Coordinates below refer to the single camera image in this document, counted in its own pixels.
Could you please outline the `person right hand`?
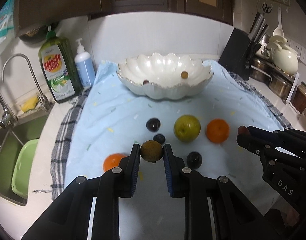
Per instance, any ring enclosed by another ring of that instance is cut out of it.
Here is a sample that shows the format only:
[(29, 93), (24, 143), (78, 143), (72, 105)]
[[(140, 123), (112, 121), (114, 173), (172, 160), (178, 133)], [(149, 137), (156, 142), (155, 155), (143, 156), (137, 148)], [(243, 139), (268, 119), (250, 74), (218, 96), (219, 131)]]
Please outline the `person right hand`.
[(299, 213), (282, 196), (278, 197), (271, 209), (280, 211), (286, 226), (294, 226), (299, 221)]

